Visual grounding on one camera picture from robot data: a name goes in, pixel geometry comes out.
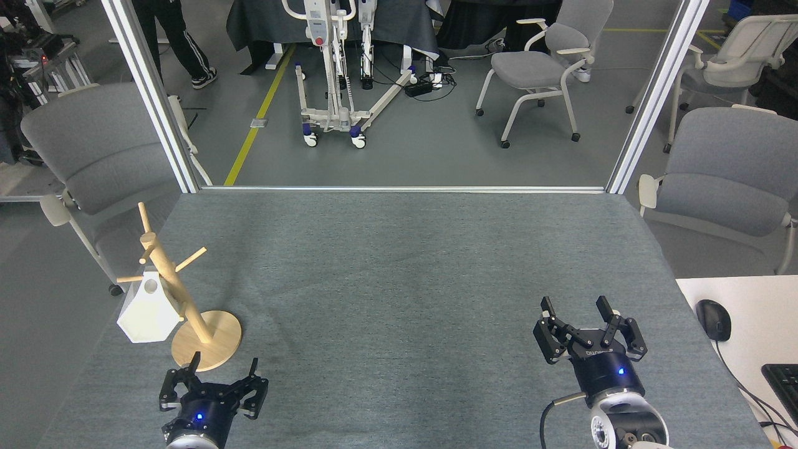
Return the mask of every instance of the metal frame pole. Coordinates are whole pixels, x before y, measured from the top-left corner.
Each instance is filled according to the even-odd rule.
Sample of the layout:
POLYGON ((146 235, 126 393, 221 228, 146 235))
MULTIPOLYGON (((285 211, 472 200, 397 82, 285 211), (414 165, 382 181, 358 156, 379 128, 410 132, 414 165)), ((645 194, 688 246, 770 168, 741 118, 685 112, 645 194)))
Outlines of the metal frame pole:
POLYGON ((160 83, 158 70, 149 53, 133 5, 130 0, 102 0, 102 4, 172 166, 177 184, 183 193, 196 193, 199 186, 189 167, 185 143, 180 137, 175 114, 160 83))
POLYGON ((646 86, 646 93, 624 141, 623 151, 606 185, 608 193, 623 194, 626 191, 708 4, 709 0, 681 0, 646 86))

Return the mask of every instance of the power strip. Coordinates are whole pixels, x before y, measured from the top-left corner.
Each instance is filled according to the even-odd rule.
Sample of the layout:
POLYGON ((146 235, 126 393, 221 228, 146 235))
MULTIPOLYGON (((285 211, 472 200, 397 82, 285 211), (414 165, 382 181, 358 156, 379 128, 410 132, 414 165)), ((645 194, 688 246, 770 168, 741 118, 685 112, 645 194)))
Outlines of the power strip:
POLYGON ((416 84, 405 86, 405 93, 408 97, 417 97, 433 91, 433 84, 430 81, 419 81, 416 84))

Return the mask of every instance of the gray table cover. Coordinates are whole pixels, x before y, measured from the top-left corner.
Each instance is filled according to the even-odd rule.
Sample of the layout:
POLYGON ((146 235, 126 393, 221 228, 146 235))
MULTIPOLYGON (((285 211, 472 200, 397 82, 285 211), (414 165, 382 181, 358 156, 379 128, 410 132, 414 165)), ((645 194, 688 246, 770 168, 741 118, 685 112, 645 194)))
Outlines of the gray table cover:
MULTIPOLYGON (((289 0, 294 11, 302 13, 302 0, 289 0)), ((349 40, 360 38, 357 17, 349 22, 349 40)), ((291 43, 308 42, 306 22, 289 16, 280 0, 234 0, 227 16, 227 36, 236 50, 255 41, 291 43)), ((424 0, 380 0, 374 18, 372 38, 411 46, 438 54, 432 18, 424 0)))
MULTIPOLYGON (((649 353, 635 367, 671 446, 769 447, 624 197, 203 191, 161 237, 175 260, 207 247, 184 283, 244 329, 200 378, 231 383, 257 356, 270 380, 230 449, 538 447, 540 412, 578 391, 531 334, 540 298, 598 327, 601 294, 638 320, 649 353)), ((169 344, 109 324, 40 447, 164 447, 169 344)), ((593 447, 588 418, 583 401, 555 408, 549 447, 593 447)))

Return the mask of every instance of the computer mouse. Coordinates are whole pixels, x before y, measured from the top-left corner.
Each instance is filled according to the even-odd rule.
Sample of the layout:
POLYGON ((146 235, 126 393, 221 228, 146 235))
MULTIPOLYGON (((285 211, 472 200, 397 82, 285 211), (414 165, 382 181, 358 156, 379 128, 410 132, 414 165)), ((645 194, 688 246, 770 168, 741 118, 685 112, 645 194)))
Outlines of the computer mouse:
POLYGON ((715 301, 698 301, 696 316, 710 339, 726 341, 732 336, 732 317, 722 305, 715 301))

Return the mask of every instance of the black cable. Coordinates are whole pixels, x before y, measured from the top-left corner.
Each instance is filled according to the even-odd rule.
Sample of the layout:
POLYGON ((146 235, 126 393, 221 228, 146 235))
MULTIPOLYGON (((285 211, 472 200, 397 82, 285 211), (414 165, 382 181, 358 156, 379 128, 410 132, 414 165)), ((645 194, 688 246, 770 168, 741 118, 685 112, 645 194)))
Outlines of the black cable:
POLYGON ((587 397, 587 395, 583 391, 580 391, 579 393, 574 393, 573 395, 554 399, 546 406, 546 408, 543 409, 543 413, 540 414, 540 449, 546 449, 546 416, 549 414, 549 411, 558 405, 563 405, 564 403, 571 402, 572 400, 582 399, 584 397, 587 397))
POLYGON ((554 401, 551 401, 546 408, 543 409, 543 413, 540 414, 540 449, 546 449, 546 416, 554 407, 554 401))
MULTIPOLYGON (((732 376, 732 378, 734 379, 734 382, 736 382, 736 383, 737 383, 737 387, 738 387, 738 388, 740 388, 740 389, 741 389, 741 390, 742 390, 742 391, 743 391, 743 392, 744 392, 746 395, 750 396, 750 397, 751 397, 751 399, 753 399, 753 400, 754 400, 754 402, 755 402, 755 403, 756 403, 756 404, 759 406, 759 408, 760 408, 760 409, 761 409, 761 410, 764 412, 765 416, 767 416, 767 417, 768 417, 768 419, 770 419, 770 422, 772 422, 772 423, 776 423, 775 421, 773 421, 773 417, 770 415, 770 413, 768 413, 768 410, 767 410, 767 408, 769 408, 770 410, 772 410, 772 411, 773 411, 773 413, 775 413, 775 414, 776 414, 776 416, 778 416, 778 417, 779 417, 779 419, 781 419, 781 420, 784 422, 784 424, 781 424, 781 423, 780 423, 780 426, 781 426, 781 427, 784 427, 784 428, 787 428, 787 429, 789 429, 789 430, 790 430, 790 432, 792 432, 793 434, 795 434, 796 436, 798 436, 798 431, 797 431, 796 429, 794 429, 794 428, 792 428, 792 427, 790 427, 789 425, 787 425, 787 424, 786 424, 786 423, 789 423, 789 421, 787 421, 787 420, 786 420, 786 418, 785 418, 785 417, 784 417, 784 416, 783 416, 783 415, 782 415, 782 414, 781 414, 781 413, 780 413, 780 412, 779 412, 777 409, 775 409, 775 408, 774 408, 772 405, 770 405, 769 403, 766 403, 766 402, 765 402, 764 400, 762 400, 762 399, 761 399, 759 396, 757 396, 757 395, 754 395, 754 394, 753 394, 753 393, 752 393, 752 392, 751 392, 751 391, 750 391, 748 388, 746 388, 746 387, 745 387, 745 386, 742 384, 742 382, 740 382, 740 380, 739 380, 739 379, 738 379, 738 378, 737 378, 737 377, 734 375, 734 373, 732 372, 732 370, 729 368, 729 365, 728 365, 728 364, 726 364, 726 360, 723 358, 723 354, 721 354, 721 346, 720 346, 720 344, 718 344, 717 340, 715 340, 715 348, 717 349, 717 354, 718 354, 718 356, 721 358, 721 362, 723 363, 723 366, 724 366, 724 368, 726 368, 726 371, 728 371, 728 372, 729 372, 729 374, 732 376)), ((784 441, 784 437, 781 435, 781 432, 779 431, 779 426, 775 426, 775 425, 774 425, 774 426, 773 426, 773 430, 775 430, 775 431, 776 431, 776 436, 778 436, 778 438, 779 438, 779 440, 781 441, 781 443, 782 443, 783 445, 785 445, 785 446, 786 446, 786 442, 784 441)))
POLYGON ((380 56, 382 56, 382 58, 383 58, 383 59, 385 59, 385 60, 386 60, 386 61, 387 61, 387 62, 388 62, 388 63, 389 63, 391 66, 393 66, 393 68, 394 68, 394 69, 396 69, 396 70, 401 70, 401 69, 399 68, 399 66, 397 66, 396 64, 394 64, 394 63, 393 63, 393 61, 391 61, 391 60, 390 60, 390 58, 388 58, 387 56, 385 56, 385 54, 384 54, 384 53, 382 53, 382 51, 380 51, 380 56))
POLYGON ((761 427, 770 427, 770 426, 774 426, 774 427, 783 427, 783 428, 785 428, 785 429, 787 429, 787 430, 789 430, 789 431, 794 431, 794 430, 792 429, 792 427, 790 427, 790 426, 787 426, 787 425, 785 425, 785 424, 782 424, 782 423, 775 423, 775 422, 773 422, 773 421, 760 421, 760 422, 759 422, 759 425, 760 425, 761 427))
MULTIPOLYGON (((402 89, 404 89, 404 88, 405 88, 403 85, 401 85, 401 84, 399 84, 399 83, 395 82, 393 79, 391 79, 391 77, 389 77, 388 75, 386 75, 386 74, 385 74, 385 72, 383 72, 382 70, 380 70, 380 68, 379 68, 379 67, 377 67, 377 64, 374 64, 374 61, 372 61, 372 60, 371 60, 371 59, 369 59, 368 57, 366 57, 366 60, 367 60, 367 61, 369 61, 369 62, 371 63, 371 66, 372 66, 374 69, 376 69, 376 70, 377 70, 377 72, 379 72, 379 73, 380 73, 382 76, 384 76, 384 77, 388 78, 388 81, 390 81, 390 82, 381 82, 381 81, 377 81, 376 79, 373 79, 373 78, 372 78, 372 81, 373 81, 373 82, 376 82, 377 84, 382 84, 382 85, 398 85, 398 86, 399 86, 399 87, 401 87, 402 89)), ((431 102, 431 101, 438 101, 438 100, 442 100, 442 99, 444 99, 444 98, 448 97, 448 96, 449 96, 449 94, 451 94, 451 93, 454 91, 454 88, 455 88, 455 87, 457 87, 457 82, 456 82, 456 81, 454 81, 454 77, 453 77, 451 74, 442 74, 442 75, 444 76, 444 77, 443 77, 443 79, 442 79, 442 81, 446 81, 446 83, 445 83, 445 84, 444 84, 444 83, 440 83, 440 84, 442 84, 442 85, 450 85, 450 86, 452 87, 452 88, 451 88, 451 89, 450 89, 450 90, 449 90, 449 91, 448 91, 448 92, 447 92, 447 93, 446 93, 446 94, 445 94, 443 97, 432 98, 432 99, 430 99, 430 100, 421 100, 421 99, 419 99, 419 98, 416 98, 416 97, 410 97, 409 95, 407 95, 407 92, 406 92, 406 91, 405 91, 405 95, 407 95, 408 97, 412 98, 412 99, 413 99, 413 100, 415 100, 415 101, 421 101, 421 102, 424 102, 424 103, 429 103, 429 102, 431 102)), ((421 80, 421 79, 423 79, 424 77, 429 77, 429 76, 428 76, 428 75, 422 75, 422 76, 421 76, 421 77, 419 77, 418 79, 420 79, 420 80, 421 80)))

